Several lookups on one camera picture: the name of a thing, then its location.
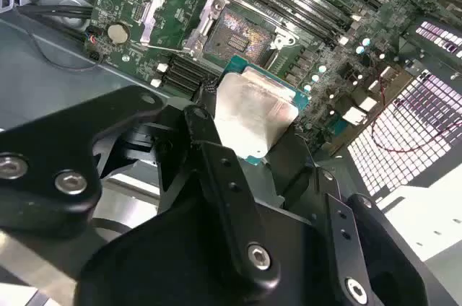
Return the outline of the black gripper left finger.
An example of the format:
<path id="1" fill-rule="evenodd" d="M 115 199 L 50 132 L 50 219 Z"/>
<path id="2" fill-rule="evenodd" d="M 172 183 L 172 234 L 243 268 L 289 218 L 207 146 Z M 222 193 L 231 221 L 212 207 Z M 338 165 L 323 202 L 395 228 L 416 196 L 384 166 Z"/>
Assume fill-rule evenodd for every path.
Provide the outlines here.
<path id="1" fill-rule="evenodd" d="M 173 197 L 165 212 L 203 201 L 244 294 L 268 294 L 280 280 L 256 202 L 235 153 L 200 107 L 167 108 L 141 87 L 118 89 L 1 134 L 1 156 L 18 159 L 1 176 L 1 225 L 68 237 L 81 232 L 102 194 L 101 179 L 121 166 L 130 130 L 146 126 L 159 179 Z"/>

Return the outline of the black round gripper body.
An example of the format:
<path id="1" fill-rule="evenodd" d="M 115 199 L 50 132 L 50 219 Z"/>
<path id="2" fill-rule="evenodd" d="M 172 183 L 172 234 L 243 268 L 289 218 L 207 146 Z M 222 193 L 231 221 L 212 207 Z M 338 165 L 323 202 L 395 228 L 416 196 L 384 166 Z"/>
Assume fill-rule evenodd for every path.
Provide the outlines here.
<path id="1" fill-rule="evenodd" d="M 335 305 L 314 228 L 263 204 L 270 254 L 281 264 L 262 305 Z M 101 248 L 77 284 L 79 305 L 246 305 L 203 201 L 187 201 Z"/>

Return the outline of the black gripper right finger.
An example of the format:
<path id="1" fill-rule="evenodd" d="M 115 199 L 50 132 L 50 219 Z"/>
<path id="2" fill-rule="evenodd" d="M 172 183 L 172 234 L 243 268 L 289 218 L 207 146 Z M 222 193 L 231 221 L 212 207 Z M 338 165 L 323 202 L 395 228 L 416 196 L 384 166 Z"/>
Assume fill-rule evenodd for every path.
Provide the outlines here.
<path id="1" fill-rule="evenodd" d="M 270 166 L 283 209 L 321 235 L 328 276 L 351 305 L 428 305 L 425 267 L 379 208 L 358 193 L 341 194 L 336 178 L 315 164 L 304 139 L 283 136 Z"/>

